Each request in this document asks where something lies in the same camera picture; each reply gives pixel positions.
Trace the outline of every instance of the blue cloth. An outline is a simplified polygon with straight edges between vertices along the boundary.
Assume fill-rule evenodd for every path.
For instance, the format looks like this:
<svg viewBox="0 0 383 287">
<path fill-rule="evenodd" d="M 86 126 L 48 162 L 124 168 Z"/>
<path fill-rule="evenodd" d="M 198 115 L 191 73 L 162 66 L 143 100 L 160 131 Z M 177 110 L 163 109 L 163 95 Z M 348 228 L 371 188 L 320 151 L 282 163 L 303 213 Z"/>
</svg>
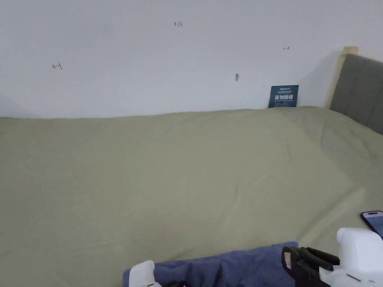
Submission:
<svg viewBox="0 0 383 287">
<path fill-rule="evenodd" d="M 191 287 L 294 287 L 295 281 L 283 269 L 281 253 L 287 242 L 248 251 L 232 251 L 217 256 L 156 263 L 154 278 L 161 285 L 186 281 Z M 124 272 L 124 287 L 129 286 Z"/>
</svg>

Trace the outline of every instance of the dark teal sign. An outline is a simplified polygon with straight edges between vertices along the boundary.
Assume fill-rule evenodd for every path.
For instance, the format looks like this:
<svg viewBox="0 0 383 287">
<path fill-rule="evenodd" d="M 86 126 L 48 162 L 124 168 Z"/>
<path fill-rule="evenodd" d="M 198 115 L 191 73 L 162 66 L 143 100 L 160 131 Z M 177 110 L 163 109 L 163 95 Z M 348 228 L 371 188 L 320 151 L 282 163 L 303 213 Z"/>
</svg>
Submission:
<svg viewBox="0 0 383 287">
<path fill-rule="evenodd" d="M 298 88 L 299 85 L 272 86 L 268 107 L 296 107 Z"/>
</svg>

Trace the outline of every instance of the wooden bed frame post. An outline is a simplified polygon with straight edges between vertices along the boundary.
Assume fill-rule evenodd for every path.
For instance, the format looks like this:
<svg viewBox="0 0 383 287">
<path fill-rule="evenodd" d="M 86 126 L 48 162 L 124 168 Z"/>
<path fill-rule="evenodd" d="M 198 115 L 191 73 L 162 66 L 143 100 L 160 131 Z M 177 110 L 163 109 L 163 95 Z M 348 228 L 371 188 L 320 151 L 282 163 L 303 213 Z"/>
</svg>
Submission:
<svg viewBox="0 0 383 287">
<path fill-rule="evenodd" d="M 355 47 L 355 46 L 343 47 L 343 51 L 340 54 L 340 56 L 338 57 L 338 60 L 336 62 L 334 76 L 332 77 L 332 80 L 331 80 L 329 93 L 327 95 L 327 99 L 326 99 L 326 103 L 325 103 L 325 108 L 328 108 L 328 109 L 330 108 L 332 96 L 334 95 L 335 87 L 336 87 L 336 84 L 339 80 L 340 71 L 342 70 L 344 60 L 346 59 L 346 55 L 347 54 L 357 55 L 358 51 L 359 51 L 359 47 Z"/>
</svg>

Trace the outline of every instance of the bed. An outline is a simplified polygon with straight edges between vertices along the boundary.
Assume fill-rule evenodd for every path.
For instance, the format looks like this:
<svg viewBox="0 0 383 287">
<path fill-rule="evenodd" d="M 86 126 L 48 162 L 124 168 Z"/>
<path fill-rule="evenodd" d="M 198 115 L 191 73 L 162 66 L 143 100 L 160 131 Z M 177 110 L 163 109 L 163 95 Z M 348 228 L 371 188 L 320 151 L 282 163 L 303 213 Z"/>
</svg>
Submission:
<svg viewBox="0 0 383 287">
<path fill-rule="evenodd" d="M 383 205 L 383 64 L 340 56 L 327 108 L 0 119 L 0 285 L 121 286 L 147 259 L 297 241 L 337 254 Z"/>
</svg>

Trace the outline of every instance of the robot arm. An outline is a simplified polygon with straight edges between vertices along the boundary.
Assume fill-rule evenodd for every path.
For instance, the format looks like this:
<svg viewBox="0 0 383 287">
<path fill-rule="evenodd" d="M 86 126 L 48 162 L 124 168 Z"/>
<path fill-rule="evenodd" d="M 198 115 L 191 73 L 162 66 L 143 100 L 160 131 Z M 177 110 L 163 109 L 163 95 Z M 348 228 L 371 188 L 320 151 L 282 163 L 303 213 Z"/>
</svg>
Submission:
<svg viewBox="0 0 383 287">
<path fill-rule="evenodd" d="M 340 258 L 312 248 L 285 247 L 282 265 L 296 287 L 383 287 L 383 240 L 375 232 L 341 228 Z"/>
</svg>

